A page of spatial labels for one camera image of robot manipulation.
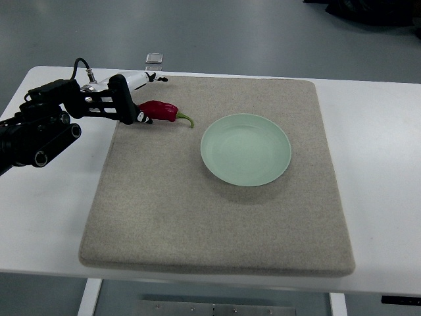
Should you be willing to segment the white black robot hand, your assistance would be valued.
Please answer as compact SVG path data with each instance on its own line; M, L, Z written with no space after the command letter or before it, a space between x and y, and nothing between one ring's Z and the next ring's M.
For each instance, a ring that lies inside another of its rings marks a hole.
M167 82L168 78L162 76L160 73L156 72L145 72L145 71L124 71L119 72L118 74L123 75L125 77L129 92L132 93L135 90L138 90L145 86L147 83L154 82L154 81L160 81L160 82ZM97 84L97 87L95 88L98 92L103 91L108 88L108 82L110 78L104 79L100 81ZM149 118L142 110L138 111L137 121L146 123L146 124L152 124L153 120Z

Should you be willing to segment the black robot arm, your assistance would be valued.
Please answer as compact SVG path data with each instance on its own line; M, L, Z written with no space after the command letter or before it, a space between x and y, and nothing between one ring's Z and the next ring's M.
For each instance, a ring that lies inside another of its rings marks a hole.
M72 119L106 118L130 125L139 110L131 93L148 82L144 72L122 72L98 82L86 66L89 83L75 75L29 90L13 117L1 121L1 173L12 167L42 168L81 135Z

